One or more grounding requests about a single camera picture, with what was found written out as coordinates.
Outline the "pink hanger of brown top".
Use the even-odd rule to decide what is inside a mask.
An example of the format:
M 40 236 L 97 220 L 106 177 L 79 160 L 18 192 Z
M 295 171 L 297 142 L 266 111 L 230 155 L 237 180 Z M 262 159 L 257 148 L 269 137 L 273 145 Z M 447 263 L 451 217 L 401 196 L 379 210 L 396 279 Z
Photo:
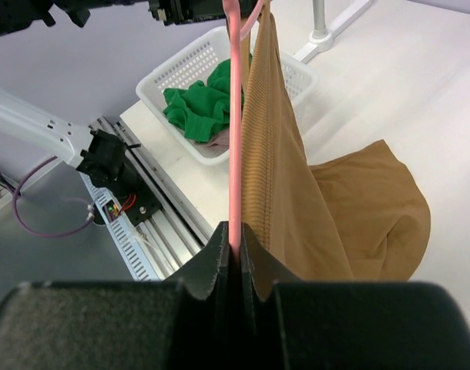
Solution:
M 256 2 L 245 22 L 241 21 L 240 3 L 224 1 L 230 39 L 230 154 L 229 154 L 229 218 L 228 241 L 235 261 L 240 260 L 241 220 L 241 116 L 242 116 L 242 41 L 258 20 L 263 1 Z

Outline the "mauve pink tank top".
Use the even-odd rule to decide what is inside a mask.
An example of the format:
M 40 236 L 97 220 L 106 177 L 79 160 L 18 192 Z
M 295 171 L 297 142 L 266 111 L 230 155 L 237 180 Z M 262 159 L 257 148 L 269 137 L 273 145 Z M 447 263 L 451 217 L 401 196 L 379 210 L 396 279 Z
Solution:
M 226 152 L 230 146 L 230 130 L 225 129 L 213 135 L 209 142 L 195 142 L 197 149 L 208 157 L 219 156 Z

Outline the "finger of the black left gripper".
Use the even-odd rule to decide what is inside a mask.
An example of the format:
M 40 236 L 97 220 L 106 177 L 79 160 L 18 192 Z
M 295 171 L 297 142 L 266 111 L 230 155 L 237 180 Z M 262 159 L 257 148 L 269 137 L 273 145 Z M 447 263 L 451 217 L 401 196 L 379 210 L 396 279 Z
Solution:
M 152 17 L 164 25 L 187 25 L 224 19 L 221 0 L 152 0 L 148 1 Z

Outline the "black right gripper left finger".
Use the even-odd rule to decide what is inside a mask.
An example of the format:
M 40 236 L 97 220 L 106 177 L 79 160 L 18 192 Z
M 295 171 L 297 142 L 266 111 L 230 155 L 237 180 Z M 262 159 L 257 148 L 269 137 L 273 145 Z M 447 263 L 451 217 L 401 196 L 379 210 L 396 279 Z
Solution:
M 232 369 L 227 224 L 164 281 L 26 282 L 0 304 L 0 369 Z

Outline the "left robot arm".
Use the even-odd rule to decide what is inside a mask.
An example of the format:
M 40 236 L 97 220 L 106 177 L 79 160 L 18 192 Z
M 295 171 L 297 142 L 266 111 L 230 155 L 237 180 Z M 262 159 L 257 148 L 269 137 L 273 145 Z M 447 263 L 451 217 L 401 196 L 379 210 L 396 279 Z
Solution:
M 0 1 L 0 36 L 27 29 L 34 21 L 55 24 L 52 6 L 83 27 L 91 10 L 131 6 L 131 1 Z M 227 19 L 244 39 L 259 17 L 262 1 L 150 1 L 151 16 L 164 25 L 186 25 Z M 75 126 L 0 90 L 0 131 L 39 146 L 80 173 L 95 187 L 118 195 L 136 192 L 140 184 L 126 165 L 126 144 L 117 136 Z

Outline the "brown tank top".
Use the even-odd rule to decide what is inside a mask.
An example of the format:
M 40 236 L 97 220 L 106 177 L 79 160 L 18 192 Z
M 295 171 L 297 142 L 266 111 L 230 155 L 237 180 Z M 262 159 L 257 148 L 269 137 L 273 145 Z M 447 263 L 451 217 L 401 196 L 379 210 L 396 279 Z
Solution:
M 265 8 L 242 115 L 242 219 L 308 281 L 406 281 L 424 257 L 428 204 L 385 141 L 307 163 L 284 84 L 277 29 Z

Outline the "green tank top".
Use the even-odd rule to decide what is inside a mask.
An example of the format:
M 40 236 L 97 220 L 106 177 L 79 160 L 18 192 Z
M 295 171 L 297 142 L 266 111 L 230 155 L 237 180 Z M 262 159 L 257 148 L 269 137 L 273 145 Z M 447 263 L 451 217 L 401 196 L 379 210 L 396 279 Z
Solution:
M 219 63 L 206 82 L 197 80 L 188 89 L 167 88 L 163 97 L 167 121 L 186 139 L 207 144 L 230 125 L 230 60 Z

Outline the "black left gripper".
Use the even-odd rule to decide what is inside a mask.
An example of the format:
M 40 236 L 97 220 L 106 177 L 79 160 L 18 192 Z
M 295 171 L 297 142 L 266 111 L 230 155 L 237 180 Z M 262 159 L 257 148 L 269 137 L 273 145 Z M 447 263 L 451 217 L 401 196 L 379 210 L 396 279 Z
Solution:
M 27 29 L 35 21 L 43 21 L 47 27 L 55 25 L 50 9 L 63 10 L 77 26 L 87 22 L 92 1 L 31 1 L 0 0 L 0 36 Z

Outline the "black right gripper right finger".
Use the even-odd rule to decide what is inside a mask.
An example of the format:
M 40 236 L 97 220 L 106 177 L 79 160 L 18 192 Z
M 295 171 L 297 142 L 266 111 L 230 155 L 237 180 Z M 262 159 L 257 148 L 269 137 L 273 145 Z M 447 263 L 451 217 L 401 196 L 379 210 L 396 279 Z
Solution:
M 240 256 L 245 369 L 470 369 L 470 329 L 438 285 L 303 281 L 247 225 Z

